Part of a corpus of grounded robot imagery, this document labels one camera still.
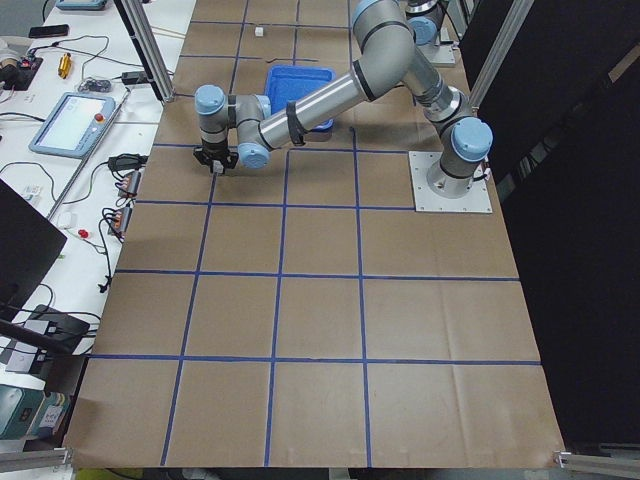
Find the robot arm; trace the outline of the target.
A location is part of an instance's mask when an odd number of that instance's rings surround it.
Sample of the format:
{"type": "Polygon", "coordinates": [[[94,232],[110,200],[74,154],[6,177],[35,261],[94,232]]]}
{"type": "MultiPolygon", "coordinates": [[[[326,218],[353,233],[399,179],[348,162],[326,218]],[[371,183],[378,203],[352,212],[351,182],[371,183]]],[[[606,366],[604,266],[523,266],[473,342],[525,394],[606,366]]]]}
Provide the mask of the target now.
{"type": "Polygon", "coordinates": [[[444,198],[465,196],[492,147],[491,128],[473,116],[467,96],[448,86],[419,49],[397,2],[360,2],[352,32],[361,55],[350,69],[277,113],[264,95],[228,95],[216,85],[200,86],[194,96],[201,136],[193,150],[196,160],[214,173],[238,163],[262,168],[271,151],[303,145],[315,127],[402,85],[422,106],[443,146],[427,175],[431,189],[444,198]]]}
{"type": "Polygon", "coordinates": [[[443,4],[438,0],[409,0],[405,14],[414,32],[415,43],[418,46],[433,44],[444,21],[443,4]]]}

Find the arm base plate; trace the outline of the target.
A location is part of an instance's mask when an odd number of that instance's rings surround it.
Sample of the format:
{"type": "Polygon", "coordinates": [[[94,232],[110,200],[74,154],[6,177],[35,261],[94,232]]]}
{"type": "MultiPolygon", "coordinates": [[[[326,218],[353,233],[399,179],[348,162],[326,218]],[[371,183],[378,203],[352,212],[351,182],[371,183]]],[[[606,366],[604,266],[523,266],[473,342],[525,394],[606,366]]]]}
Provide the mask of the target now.
{"type": "Polygon", "coordinates": [[[486,175],[479,165],[468,179],[455,179],[441,169],[440,152],[408,153],[417,212],[491,214],[486,175]]]}
{"type": "Polygon", "coordinates": [[[441,45],[435,42],[418,46],[426,59],[435,67],[453,68],[456,59],[451,45],[441,45]]]}

